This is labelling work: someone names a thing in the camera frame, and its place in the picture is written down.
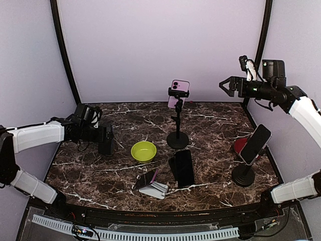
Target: yellow-green bowl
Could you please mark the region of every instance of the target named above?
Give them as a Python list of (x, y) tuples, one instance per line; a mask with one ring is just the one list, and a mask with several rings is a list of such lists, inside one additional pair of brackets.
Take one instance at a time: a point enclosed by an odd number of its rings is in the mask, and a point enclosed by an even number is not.
[(137, 142), (131, 148), (132, 157), (142, 164), (151, 162), (156, 152), (156, 146), (151, 142)]

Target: black tube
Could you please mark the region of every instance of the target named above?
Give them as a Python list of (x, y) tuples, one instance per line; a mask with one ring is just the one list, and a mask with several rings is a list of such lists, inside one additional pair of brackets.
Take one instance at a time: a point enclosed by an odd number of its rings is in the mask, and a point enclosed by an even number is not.
[[(263, 16), (263, 22), (262, 22), (261, 35), (260, 35), (259, 44), (257, 46), (257, 51), (256, 51), (255, 61), (254, 61), (255, 68), (257, 71), (259, 70), (260, 63), (261, 63), (262, 56), (263, 56), (267, 31), (269, 28), (269, 23), (270, 23), (270, 18), (271, 18), (272, 3), (273, 3), (273, 0), (266, 0), (266, 2), (265, 2), (265, 10), (264, 10), (264, 16)], [(250, 98), (244, 98), (244, 100), (243, 100), (243, 104), (246, 108), (247, 108), (249, 101), (250, 101)]]
[(79, 93), (77, 90), (74, 76), (71, 71), (70, 62), (68, 59), (64, 36), (62, 33), (62, 29), (61, 29), (57, 0), (50, 0), (50, 5), (51, 5), (52, 18), (53, 18), (54, 25), (55, 25), (58, 45), (59, 45), (59, 49), (60, 49), (60, 54), (61, 54), (61, 58), (64, 63), (64, 66), (65, 66), (65, 71), (67, 74), (68, 82), (69, 82), (69, 85), (71, 88), (71, 92), (74, 96), (75, 102), (76, 102), (76, 104), (79, 104), (79, 103), (81, 103), (81, 100), (80, 100), (80, 96), (79, 96)]

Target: white perforated rail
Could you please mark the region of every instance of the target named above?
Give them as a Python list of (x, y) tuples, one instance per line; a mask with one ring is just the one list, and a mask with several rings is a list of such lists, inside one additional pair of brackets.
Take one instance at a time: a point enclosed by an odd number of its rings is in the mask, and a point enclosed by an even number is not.
[[(50, 228), (52, 230), (72, 235), (72, 224), (62, 221), (53, 220), (47, 217), (34, 214), (33, 223)], [(229, 228), (217, 231), (195, 232), (195, 233), (180, 233), (180, 234), (145, 234), (145, 233), (127, 233), (113, 232), (102, 229), (95, 229), (100, 240), (120, 240), (120, 241), (211, 241), (223, 240), (227, 238), (238, 237), (238, 228)], [(98, 240), (96, 234), (91, 240)]]

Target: brown marble tabletop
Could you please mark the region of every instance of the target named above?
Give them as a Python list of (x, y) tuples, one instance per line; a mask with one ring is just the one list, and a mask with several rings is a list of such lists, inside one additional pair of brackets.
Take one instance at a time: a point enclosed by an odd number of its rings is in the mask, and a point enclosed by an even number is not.
[[(234, 184), (231, 173), (241, 160), (233, 150), (237, 138), (253, 128), (239, 103), (186, 103), (181, 129), (189, 138), (195, 185), (176, 188), (168, 159), (175, 150), (166, 138), (175, 131), (167, 103), (97, 104), (103, 110), (102, 123), (114, 126), (118, 150), (112, 157), (98, 154), (98, 145), (78, 151), (64, 142), (49, 170), (46, 182), (66, 196), (68, 203), (126, 211), (196, 211), (258, 202), (263, 190), (277, 184), (272, 165), (263, 156), (253, 166), (255, 182), (247, 188)], [(149, 164), (140, 164), (131, 154), (139, 141), (153, 142), (157, 155)], [(158, 168), (157, 182), (169, 186), (164, 200), (131, 188), (137, 175)]]

